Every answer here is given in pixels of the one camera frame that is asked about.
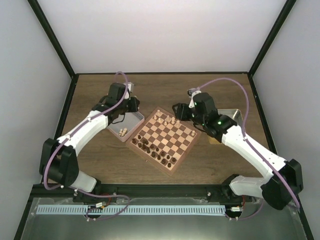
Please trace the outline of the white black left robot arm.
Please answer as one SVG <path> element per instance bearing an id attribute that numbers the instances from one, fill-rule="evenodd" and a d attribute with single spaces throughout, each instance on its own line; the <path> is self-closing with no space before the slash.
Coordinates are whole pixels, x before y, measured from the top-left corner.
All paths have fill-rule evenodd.
<path id="1" fill-rule="evenodd" d="M 76 127 L 57 139 L 48 138 L 43 146 L 39 172 L 46 190 L 72 188 L 89 201 L 97 202 L 102 196 L 100 182 L 79 169 L 78 155 L 99 132 L 106 129 L 120 115 L 135 113 L 139 100 L 132 96 L 134 84 L 112 83 L 108 94 L 91 109 Z"/>

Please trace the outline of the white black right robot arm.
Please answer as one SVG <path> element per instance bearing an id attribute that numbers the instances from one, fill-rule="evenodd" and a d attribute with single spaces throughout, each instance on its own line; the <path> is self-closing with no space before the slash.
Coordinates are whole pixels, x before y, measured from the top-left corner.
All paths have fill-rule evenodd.
<path id="1" fill-rule="evenodd" d="M 194 91 L 190 103 L 177 103 L 172 110 L 180 121 L 201 125 L 211 138 L 231 148 L 248 161 L 261 177 L 235 174 L 222 188 L 223 198 L 229 202 L 241 195 L 264 199 L 272 208 L 282 210 L 291 201 L 300 207 L 297 195 L 303 190 L 301 164 L 286 160 L 251 138 L 231 117 L 221 114 L 213 98 L 206 92 Z"/>

